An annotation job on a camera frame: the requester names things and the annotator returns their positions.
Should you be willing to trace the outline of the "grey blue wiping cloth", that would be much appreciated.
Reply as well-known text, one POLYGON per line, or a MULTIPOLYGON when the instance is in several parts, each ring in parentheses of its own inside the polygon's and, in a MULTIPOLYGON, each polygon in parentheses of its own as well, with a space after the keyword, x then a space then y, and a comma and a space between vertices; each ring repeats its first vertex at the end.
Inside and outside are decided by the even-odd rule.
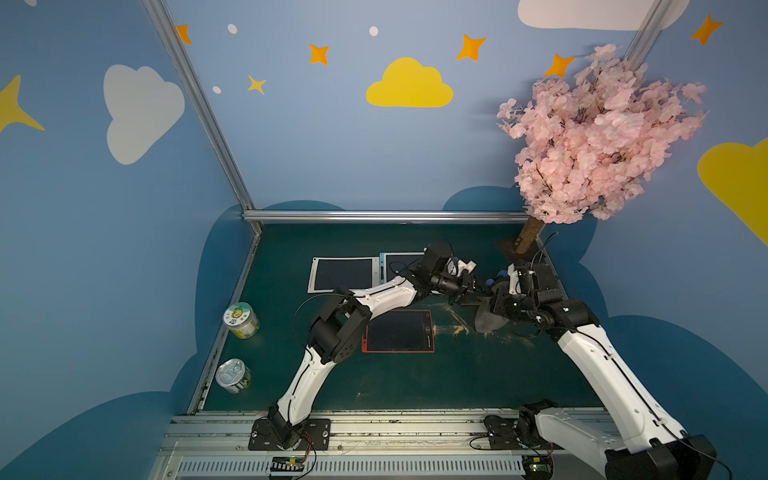
POLYGON ((480 334, 494 332, 509 323, 509 319, 491 311, 491 300, 482 299, 474 317, 474 328, 480 334))

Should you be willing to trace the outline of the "red framed drawing tablet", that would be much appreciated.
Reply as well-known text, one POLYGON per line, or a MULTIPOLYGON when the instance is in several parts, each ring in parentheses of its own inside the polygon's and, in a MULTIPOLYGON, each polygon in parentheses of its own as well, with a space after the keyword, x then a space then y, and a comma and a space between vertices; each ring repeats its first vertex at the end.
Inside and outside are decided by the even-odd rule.
POLYGON ((434 323, 429 310, 397 309, 371 320, 363 353, 434 353, 434 323))

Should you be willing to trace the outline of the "white framed drawing tablet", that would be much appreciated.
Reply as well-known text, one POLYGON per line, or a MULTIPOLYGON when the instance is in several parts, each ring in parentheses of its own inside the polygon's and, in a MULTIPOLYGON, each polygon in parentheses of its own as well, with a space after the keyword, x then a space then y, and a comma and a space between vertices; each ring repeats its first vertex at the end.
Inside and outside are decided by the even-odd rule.
POLYGON ((338 287, 368 289, 380 282, 377 257, 315 257, 312 260, 307 292, 331 293, 338 287))

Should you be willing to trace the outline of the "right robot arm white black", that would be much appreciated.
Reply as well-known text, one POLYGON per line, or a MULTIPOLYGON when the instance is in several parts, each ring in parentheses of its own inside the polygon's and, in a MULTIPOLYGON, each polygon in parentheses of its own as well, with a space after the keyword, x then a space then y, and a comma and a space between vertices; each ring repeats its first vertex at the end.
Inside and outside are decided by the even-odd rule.
POLYGON ((717 452, 703 435, 689 434, 632 372, 589 306, 543 289, 537 272, 510 265, 487 286, 482 310, 527 322, 547 334, 579 369, 617 434, 610 436, 576 419, 554 402, 520 407, 515 430, 529 449, 556 445, 606 479, 706 479, 717 452))

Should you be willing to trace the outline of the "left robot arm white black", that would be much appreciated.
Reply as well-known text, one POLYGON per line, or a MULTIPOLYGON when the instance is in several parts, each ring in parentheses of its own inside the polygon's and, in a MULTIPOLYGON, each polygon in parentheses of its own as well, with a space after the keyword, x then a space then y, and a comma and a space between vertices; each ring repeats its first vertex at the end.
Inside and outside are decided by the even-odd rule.
POLYGON ((404 267, 384 284, 334 289, 310 322, 302 361, 287 390, 267 410, 272 444, 287 449, 300 442, 327 377, 359 346, 372 320, 431 294, 445 295, 453 303, 488 293, 475 276, 475 267, 474 262, 456 257, 448 243, 435 241, 415 265, 404 267))

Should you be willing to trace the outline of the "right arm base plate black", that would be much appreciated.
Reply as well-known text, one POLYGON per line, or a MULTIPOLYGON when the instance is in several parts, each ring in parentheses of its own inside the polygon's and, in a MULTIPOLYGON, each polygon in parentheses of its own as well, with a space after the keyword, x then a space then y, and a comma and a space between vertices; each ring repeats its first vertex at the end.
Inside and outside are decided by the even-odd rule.
POLYGON ((535 419, 530 416, 522 418, 501 417, 488 415, 483 420, 492 449, 529 449, 549 450, 561 449, 557 444, 545 441, 539 434, 535 419))

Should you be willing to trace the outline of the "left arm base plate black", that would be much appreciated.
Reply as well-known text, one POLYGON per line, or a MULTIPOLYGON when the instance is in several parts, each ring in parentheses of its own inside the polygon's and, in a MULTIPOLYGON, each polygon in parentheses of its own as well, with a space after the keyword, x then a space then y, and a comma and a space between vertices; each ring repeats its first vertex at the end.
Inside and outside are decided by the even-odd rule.
POLYGON ((257 419, 251 428, 249 451, 326 451, 331 433, 330 419, 308 419, 288 429, 276 427, 268 418, 257 419))

